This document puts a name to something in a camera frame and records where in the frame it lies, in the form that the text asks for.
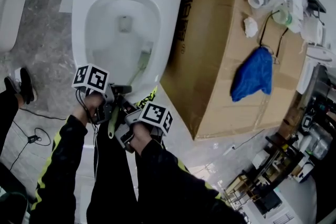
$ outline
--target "toilet lid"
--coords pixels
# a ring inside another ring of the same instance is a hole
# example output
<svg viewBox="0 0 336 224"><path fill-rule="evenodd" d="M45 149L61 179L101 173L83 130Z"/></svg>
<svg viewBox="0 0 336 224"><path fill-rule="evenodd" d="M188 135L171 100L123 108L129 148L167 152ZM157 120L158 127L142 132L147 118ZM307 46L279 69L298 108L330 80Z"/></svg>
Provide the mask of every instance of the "toilet lid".
<svg viewBox="0 0 336 224"><path fill-rule="evenodd" d="M321 65L336 67L336 55L324 47L309 45L307 48L307 57L310 61Z"/></svg>

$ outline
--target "white tissue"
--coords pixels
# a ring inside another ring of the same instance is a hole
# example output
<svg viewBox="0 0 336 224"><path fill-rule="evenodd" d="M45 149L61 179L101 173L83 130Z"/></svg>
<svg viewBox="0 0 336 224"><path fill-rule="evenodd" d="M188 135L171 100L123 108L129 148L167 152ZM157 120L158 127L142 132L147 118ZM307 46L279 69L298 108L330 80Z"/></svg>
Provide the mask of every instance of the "white tissue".
<svg viewBox="0 0 336 224"><path fill-rule="evenodd" d="M244 24L246 37L254 37L258 32L257 22L253 18L248 17L244 20Z"/></svg>

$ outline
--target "blue plastic bag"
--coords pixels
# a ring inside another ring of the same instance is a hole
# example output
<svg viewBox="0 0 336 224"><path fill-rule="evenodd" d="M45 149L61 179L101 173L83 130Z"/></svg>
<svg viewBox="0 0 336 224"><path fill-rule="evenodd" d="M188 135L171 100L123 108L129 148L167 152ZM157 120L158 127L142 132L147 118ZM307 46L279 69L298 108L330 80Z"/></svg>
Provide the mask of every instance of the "blue plastic bag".
<svg viewBox="0 0 336 224"><path fill-rule="evenodd" d="M232 101L238 102L259 90L271 94L272 66L271 53L264 47L256 49L235 75L231 88Z"/></svg>

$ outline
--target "cardboard box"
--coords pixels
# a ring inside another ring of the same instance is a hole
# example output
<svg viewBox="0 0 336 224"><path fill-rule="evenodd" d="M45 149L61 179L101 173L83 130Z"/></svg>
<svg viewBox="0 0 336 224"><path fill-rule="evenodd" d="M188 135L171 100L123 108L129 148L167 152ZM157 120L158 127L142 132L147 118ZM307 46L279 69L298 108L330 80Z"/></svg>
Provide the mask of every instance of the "cardboard box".
<svg viewBox="0 0 336 224"><path fill-rule="evenodd" d="M193 138L247 133L280 125L296 91L305 51L288 31L274 65L272 94L261 91L234 103L230 88L239 65L258 47L246 38L247 0L182 0L175 42L161 84ZM266 16L257 20L259 30ZM268 21L263 43L274 52L285 28Z"/></svg>

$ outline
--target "person's arm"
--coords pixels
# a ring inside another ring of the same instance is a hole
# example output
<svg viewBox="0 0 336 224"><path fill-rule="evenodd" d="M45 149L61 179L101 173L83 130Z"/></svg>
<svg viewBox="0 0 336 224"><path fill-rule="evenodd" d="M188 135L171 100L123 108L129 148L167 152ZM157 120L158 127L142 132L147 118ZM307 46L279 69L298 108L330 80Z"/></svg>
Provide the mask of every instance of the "person's arm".
<svg viewBox="0 0 336 224"><path fill-rule="evenodd" d="M102 96L90 95L84 102L93 115L102 102ZM85 110L78 106L56 134L51 156L37 181L29 223L74 223L75 177L87 134L87 122Z"/></svg>
<svg viewBox="0 0 336 224"><path fill-rule="evenodd" d="M164 200L158 208L160 211L163 209L161 214L169 217L174 211L180 210L188 218L245 223L241 214L225 204L218 191L209 183L190 174L178 158L151 139L144 125L135 125L133 133L134 139L130 144L141 156L147 180L154 189L150 199L160 203L158 197L161 196Z"/></svg>

